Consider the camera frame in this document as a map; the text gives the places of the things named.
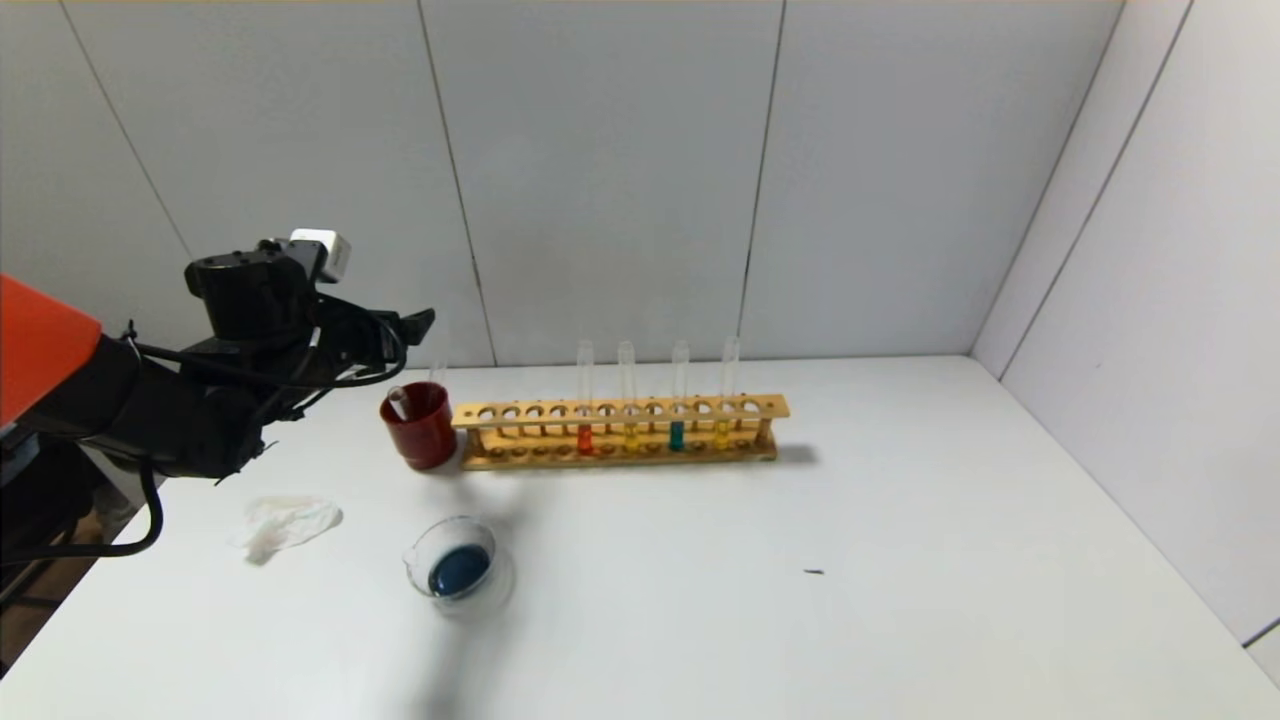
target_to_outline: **rack leg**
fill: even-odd
[[[467,428],[467,451],[471,455],[484,455],[484,441],[480,438],[479,428]]]
[[[773,420],[769,419],[769,418],[762,418],[760,419],[760,427],[759,427],[759,429],[755,430],[755,445],[760,445],[760,446],[768,445],[768,442],[769,442],[769,427],[772,424],[773,424]]]

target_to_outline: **robotic arm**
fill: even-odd
[[[401,318],[317,292],[342,279],[349,252],[332,231],[294,231],[192,263],[187,288],[214,337],[183,351],[138,342],[132,324],[123,338],[104,336],[4,277],[0,425],[72,437],[123,468],[237,473],[262,452],[264,425],[300,419],[330,389],[393,377],[431,327],[433,310]]]

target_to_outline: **red liquid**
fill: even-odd
[[[595,448],[591,447],[591,425],[577,427],[577,451],[582,455],[595,452]]]

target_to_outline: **orange robot part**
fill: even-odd
[[[93,318],[0,274],[0,427],[88,363],[101,334]]]

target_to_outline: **white wall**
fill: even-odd
[[[1280,614],[1276,37],[1192,8],[1004,379],[1240,639]]]
[[[132,154],[100,96],[32,110],[46,86],[93,88],[45,8],[56,22],[15,29],[8,51],[41,60],[8,83],[6,113],[27,115],[6,117],[5,177],[69,174],[60,190],[83,192],[9,182],[10,269],[67,278],[164,243],[97,295],[84,268],[47,287],[108,315],[189,313],[173,324],[200,337],[191,255],[333,227],[356,246],[335,292],[447,310],[456,365],[571,363],[582,336],[652,360],[686,338],[713,357],[744,299],[746,356],[968,350],[1116,12],[792,0],[782,28],[781,0],[422,0],[429,54],[415,0],[67,8],[156,192],[114,169]],[[58,74],[68,63],[79,81]],[[69,131],[90,122],[115,137]],[[127,227],[77,232],[97,206]],[[96,247],[64,260],[14,229],[59,223]]]
[[[1119,8],[790,3],[744,348],[969,352]]]
[[[1050,188],[974,345],[973,356],[992,375],[1005,374],[1101,196],[1188,5],[1189,0],[1139,0],[1120,12]]]
[[[206,337],[191,256],[58,4],[0,3],[0,268],[148,342]]]
[[[781,1],[422,6],[498,363],[718,356]]]
[[[493,363],[413,0],[68,9],[195,255],[337,229],[328,291],[447,310],[451,363]]]

